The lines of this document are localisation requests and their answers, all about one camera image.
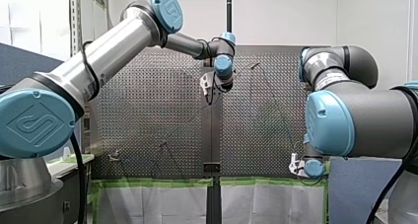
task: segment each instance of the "black cable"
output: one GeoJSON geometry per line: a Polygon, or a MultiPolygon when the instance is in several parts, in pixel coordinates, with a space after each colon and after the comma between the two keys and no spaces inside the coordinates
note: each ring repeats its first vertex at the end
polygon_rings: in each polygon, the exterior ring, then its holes
{"type": "MultiPolygon", "coordinates": [[[[159,166],[159,163],[160,163],[160,160],[161,160],[161,156],[163,156],[163,148],[164,147],[166,147],[167,148],[167,150],[168,150],[168,152],[169,152],[169,155],[170,155],[170,157],[172,158],[172,160],[173,160],[173,162],[174,162],[174,165],[176,166],[176,168],[180,171],[180,175],[182,176],[182,172],[181,172],[181,168],[179,167],[179,165],[178,165],[178,162],[175,160],[175,158],[174,158],[174,155],[173,155],[173,152],[172,152],[172,150],[171,150],[171,148],[170,148],[170,146],[169,146],[169,141],[167,140],[169,137],[171,137],[175,132],[177,132],[179,129],[181,129],[183,126],[185,126],[186,124],[188,124],[188,123],[190,123],[190,122],[192,122],[192,121],[194,121],[198,116],[199,116],[199,114],[204,110],[204,109],[206,109],[206,108],[208,108],[208,107],[210,107],[210,106],[215,106],[218,102],[219,102],[219,99],[221,98],[221,95],[219,94],[218,95],[218,97],[216,98],[216,100],[215,100],[215,103],[213,103],[212,105],[206,105],[206,106],[203,106],[203,107],[201,107],[199,110],[197,110],[197,112],[193,115],[193,117],[190,119],[190,120],[187,120],[185,123],[183,123],[183,124],[179,124],[178,126],[176,126],[175,128],[173,128],[172,129],[172,131],[169,133],[169,134],[167,134],[166,135],[166,137],[165,137],[165,140],[164,140],[164,142],[162,142],[160,145],[159,145],[159,150],[158,150],[158,157],[157,157],[157,159],[155,160],[156,162],[155,162],[155,166],[154,166],[154,169],[155,168],[159,168],[160,166],[159,166]]],[[[154,171],[154,169],[151,171],[151,174],[153,174],[153,175],[155,175],[155,171],[154,171]]]]}
{"type": "Polygon", "coordinates": [[[73,133],[70,137],[71,144],[73,145],[74,153],[76,155],[77,167],[79,171],[79,186],[80,186],[80,195],[79,195],[79,215],[77,223],[84,223],[84,211],[86,209],[86,172],[84,170],[83,157],[81,155],[79,143],[77,141],[76,135],[73,133]]]}
{"type": "Polygon", "coordinates": [[[2,85],[0,86],[0,94],[6,92],[7,90],[11,89],[13,85],[2,85]]]}
{"type": "MultiPolygon", "coordinates": [[[[418,107],[418,96],[414,92],[412,92],[412,89],[409,89],[407,87],[397,87],[394,89],[402,91],[406,95],[409,95],[413,99],[415,103],[415,107],[418,107]]],[[[402,159],[402,163],[400,164],[399,168],[396,170],[392,178],[389,180],[389,182],[386,184],[386,186],[383,188],[383,190],[379,194],[378,199],[375,202],[375,205],[373,206],[372,210],[369,213],[369,217],[367,219],[366,224],[373,223],[375,219],[375,215],[378,212],[378,209],[381,206],[387,193],[390,191],[390,189],[393,187],[393,185],[396,183],[396,181],[405,171],[405,168],[410,164],[412,160],[415,159],[415,155],[417,154],[417,152],[418,152],[418,137],[415,137],[414,142],[411,144],[411,147],[409,148],[409,151],[406,153],[405,157],[402,159]]]]}
{"type": "Polygon", "coordinates": [[[93,68],[92,68],[92,65],[90,65],[90,63],[87,61],[86,46],[90,43],[92,43],[92,41],[90,41],[90,40],[86,41],[86,42],[83,43],[83,45],[81,47],[81,55],[83,57],[83,63],[86,66],[86,68],[89,70],[93,79],[95,80],[95,89],[94,89],[94,92],[93,92],[92,96],[89,98],[89,101],[93,100],[99,94],[99,91],[101,90],[101,84],[100,84],[98,75],[96,75],[95,70],[93,70],[93,68]]]}
{"type": "Polygon", "coordinates": [[[210,101],[208,100],[208,96],[206,95],[206,97],[205,97],[205,99],[206,99],[206,103],[209,105],[209,106],[211,106],[212,105],[212,103],[213,103],[213,95],[214,95],[214,90],[213,90],[213,85],[215,85],[216,84],[216,82],[215,82],[215,73],[213,74],[213,77],[212,77],[212,89],[211,89],[211,92],[210,92],[210,94],[211,94],[211,97],[210,97],[210,101]]]}

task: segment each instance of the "white backdrop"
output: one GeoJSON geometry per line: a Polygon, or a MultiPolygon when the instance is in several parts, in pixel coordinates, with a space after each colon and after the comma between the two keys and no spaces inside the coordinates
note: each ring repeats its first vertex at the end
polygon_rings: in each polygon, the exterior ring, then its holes
{"type": "MultiPolygon", "coordinates": [[[[111,23],[134,0],[108,0],[111,23]]],[[[226,0],[179,0],[182,33],[211,39],[226,30],[226,0]]],[[[336,44],[337,0],[233,0],[239,44],[336,44]]]]}

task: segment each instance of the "white wall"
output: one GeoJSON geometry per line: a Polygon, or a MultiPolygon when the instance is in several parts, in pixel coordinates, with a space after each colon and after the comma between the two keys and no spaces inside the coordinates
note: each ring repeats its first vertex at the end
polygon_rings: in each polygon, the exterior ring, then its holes
{"type": "Polygon", "coordinates": [[[338,0],[338,44],[368,50],[378,63],[379,89],[411,78],[411,0],[338,0]]]}
{"type": "MultiPolygon", "coordinates": [[[[134,0],[108,0],[114,25],[134,0]]],[[[211,39],[226,30],[226,0],[179,0],[182,33],[211,39]]],[[[239,44],[336,44],[337,0],[233,0],[239,44]]]]}

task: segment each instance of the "wire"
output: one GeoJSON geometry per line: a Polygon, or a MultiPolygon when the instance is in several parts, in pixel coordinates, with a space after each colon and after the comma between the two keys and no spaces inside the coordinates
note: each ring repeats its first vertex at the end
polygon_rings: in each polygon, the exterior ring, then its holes
{"type": "Polygon", "coordinates": [[[213,77],[212,77],[212,89],[211,89],[211,92],[210,92],[210,94],[211,94],[211,97],[210,97],[210,101],[208,101],[208,97],[207,97],[207,95],[206,95],[206,97],[205,97],[205,99],[206,99],[206,103],[209,105],[209,106],[211,106],[212,105],[212,103],[213,103],[213,95],[214,95],[214,90],[213,90],[213,85],[216,85],[216,82],[215,82],[215,73],[213,74],[213,77]]]}
{"type": "Polygon", "coordinates": [[[206,53],[209,56],[209,65],[212,67],[212,50],[210,49],[209,42],[206,39],[198,39],[206,45],[206,53]]]}
{"type": "Polygon", "coordinates": [[[89,70],[93,79],[95,80],[95,89],[94,89],[93,94],[90,96],[89,101],[93,100],[99,94],[99,91],[101,90],[101,84],[100,84],[98,75],[96,75],[95,70],[93,70],[93,68],[92,68],[92,65],[90,65],[90,63],[87,61],[86,46],[90,43],[92,43],[92,41],[88,40],[88,41],[84,42],[82,47],[81,47],[81,55],[83,57],[83,63],[86,66],[86,68],[89,70]]]}
{"type": "Polygon", "coordinates": [[[84,211],[86,209],[86,171],[84,170],[83,164],[83,157],[81,155],[79,143],[77,141],[76,135],[71,134],[70,137],[71,144],[73,145],[74,153],[76,155],[77,167],[79,170],[79,186],[80,186],[80,194],[79,194],[79,215],[77,223],[83,224],[84,223],[84,211]]]}
{"type": "Polygon", "coordinates": [[[169,146],[169,141],[167,141],[167,139],[169,138],[169,137],[171,137],[171,136],[173,136],[173,134],[175,134],[177,131],[179,131],[183,126],[185,126],[186,124],[188,124],[188,123],[190,123],[190,122],[192,122],[192,121],[194,121],[198,116],[199,116],[199,114],[204,110],[204,109],[206,109],[206,108],[208,108],[208,107],[211,107],[211,106],[215,106],[218,102],[219,102],[219,99],[221,98],[221,94],[218,94],[218,97],[217,97],[217,99],[215,100],[215,103],[213,103],[212,105],[206,105],[206,106],[203,106],[203,107],[201,107],[200,109],[198,109],[197,111],[196,111],[196,113],[193,115],[193,117],[190,119],[190,120],[188,120],[188,121],[186,121],[185,123],[183,123],[183,124],[180,124],[180,125],[178,125],[178,126],[176,126],[175,128],[173,128],[172,129],[172,131],[170,132],[170,133],[168,133],[167,135],[166,135],[166,137],[165,137],[165,139],[164,139],[164,142],[162,142],[162,143],[160,143],[160,145],[159,145],[159,150],[158,150],[158,157],[157,157],[157,159],[155,160],[155,166],[154,166],[154,169],[151,171],[151,174],[152,175],[155,175],[155,168],[158,168],[158,169],[160,169],[160,166],[159,166],[159,163],[160,163],[160,160],[161,160],[161,157],[163,156],[163,148],[164,147],[166,147],[167,148],[167,150],[168,150],[168,152],[169,152],[169,155],[170,155],[170,157],[171,157],[171,159],[173,160],[173,162],[174,162],[174,165],[176,166],[176,168],[178,169],[178,171],[180,172],[180,175],[182,176],[182,172],[181,172],[181,168],[180,168],[180,166],[178,165],[178,162],[176,161],[176,159],[175,159],[175,157],[174,157],[174,154],[173,154],[173,152],[172,152],[172,149],[170,148],[170,146],[169,146]]]}
{"type": "Polygon", "coordinates": [[[13,85],[2,85],[0,86],[0,94],[5,93],[7,90],[11,89],[13,85]]]}

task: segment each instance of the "aluminum arm tube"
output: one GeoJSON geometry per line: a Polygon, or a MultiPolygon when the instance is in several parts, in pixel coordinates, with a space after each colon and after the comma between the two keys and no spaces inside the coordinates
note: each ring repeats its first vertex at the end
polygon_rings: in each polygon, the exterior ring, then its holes
{"type": "Polygon", "coordinates": [[[165,48],[188,54],[193,58],[198,57],[204,50],[204,44],[202,41],[188,37],[183,34],[168,35],[165,48]]]}
{"type": "MultiPolygon", "coordinates": [[[[87,61],[102,87],[152,40],[151,31],[138,16],[130,16],[86,48],[87,61]]],[[[50,73],[38,73],[53,80],[80,105],[94,92],[94,79],[83,63],[81,52],[50,73]]]]}

